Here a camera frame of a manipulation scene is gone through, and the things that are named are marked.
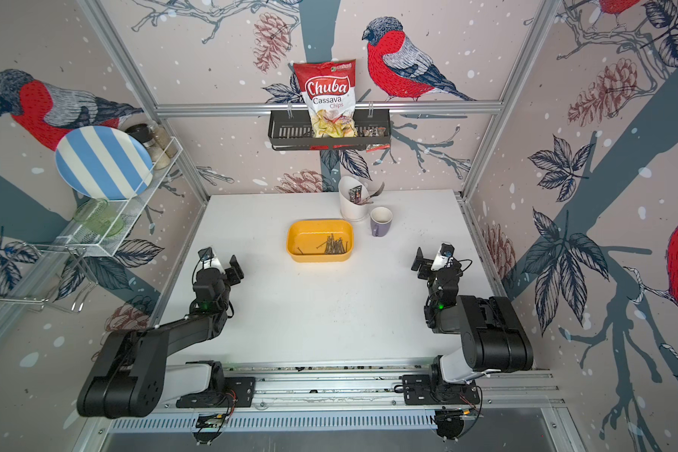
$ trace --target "green glass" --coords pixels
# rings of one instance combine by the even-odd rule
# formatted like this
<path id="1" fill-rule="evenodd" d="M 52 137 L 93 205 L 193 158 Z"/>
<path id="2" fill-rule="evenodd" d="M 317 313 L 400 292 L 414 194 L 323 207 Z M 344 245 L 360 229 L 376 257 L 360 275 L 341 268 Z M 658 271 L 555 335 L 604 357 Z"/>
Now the green glass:
<path id="1" fill-rule="evenodd" d="M 75 211 L 73 220 L 103 237 L 113 237 L 126 226 L 106 200 L 90 200 L 84 203 Z"/>

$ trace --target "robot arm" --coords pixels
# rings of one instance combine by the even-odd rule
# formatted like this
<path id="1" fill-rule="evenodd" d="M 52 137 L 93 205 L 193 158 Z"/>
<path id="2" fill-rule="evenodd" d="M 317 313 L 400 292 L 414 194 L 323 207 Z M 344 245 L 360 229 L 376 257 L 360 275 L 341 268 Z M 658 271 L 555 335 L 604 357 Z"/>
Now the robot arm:
<path id="1" fill-rule="evenodd" d="M 461 348 L 439 359 L 442 380 L 465 383 L 488 373 L 529 370 L 532 347 L 510 300 L 459 295 L 463 269 L 453 252 L 452 245 L 442 244 L 437 257 L 430 260 L 418 249 L 412 265 L 418 278 L 427 280 L 427 326 L 435 333 L 461 337 Z"/>
<path id="2" fill-rule="evenodd" d="M 202 261 L 213 258 L 207 250 L 210 256 L 199 252 Z M 110 419 L 147 416 L 162 399 L 166 358 L 221 333 L 229 318 L 231 285 L 243 277 L 235 256 L 226 272 L 201 269 L 194 282 L 196 299 L 183 319 L 156 328 L 113 331 L 80 391 L 78 413 Z"/>

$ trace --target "black metal basket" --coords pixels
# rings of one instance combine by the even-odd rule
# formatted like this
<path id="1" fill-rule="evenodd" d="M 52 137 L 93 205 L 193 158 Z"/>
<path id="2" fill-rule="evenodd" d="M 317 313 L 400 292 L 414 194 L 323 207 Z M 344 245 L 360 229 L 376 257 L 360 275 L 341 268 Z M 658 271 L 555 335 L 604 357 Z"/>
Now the black metal basket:
<path id="1" fill-rule="evenodd" d="M 389 110 L 369 109 L 354 111 L 354 125 L 359 135 L 384 128 L 378 137 L 313 138 L 312 121 L 307 110 L 272 111 L 269 119 L 269 141 L 274 150 L 366 149 L 369 145 L 388 145 L 392 139 Z"/>

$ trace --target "yellow container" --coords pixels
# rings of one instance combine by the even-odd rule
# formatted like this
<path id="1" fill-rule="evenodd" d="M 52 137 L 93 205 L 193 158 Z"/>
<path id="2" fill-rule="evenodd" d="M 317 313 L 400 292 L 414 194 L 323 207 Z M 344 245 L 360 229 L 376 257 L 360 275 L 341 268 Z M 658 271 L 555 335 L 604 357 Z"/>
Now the yellow container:
<path id="1" fill-rule="evenodd" d="M 341 239 L 342 254 L 325 254 L 327 242 Z M 341 262 L 354 248 L 354 230 L 344 220 L 298 221 L 289 228 L 286 251 L 297 262 Z"/>

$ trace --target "purple mug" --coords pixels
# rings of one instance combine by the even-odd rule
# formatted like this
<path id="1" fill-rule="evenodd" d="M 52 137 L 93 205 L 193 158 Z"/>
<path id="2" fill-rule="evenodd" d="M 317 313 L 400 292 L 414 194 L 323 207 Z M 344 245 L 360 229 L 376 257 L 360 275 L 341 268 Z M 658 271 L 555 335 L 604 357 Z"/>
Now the purple mug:
<path id="1" fill-rule="evenodd" d="M 378 207 L 371 210 L 371 235 L 384 237 L 392 225 L 392 211 L 386 207 Z"/>

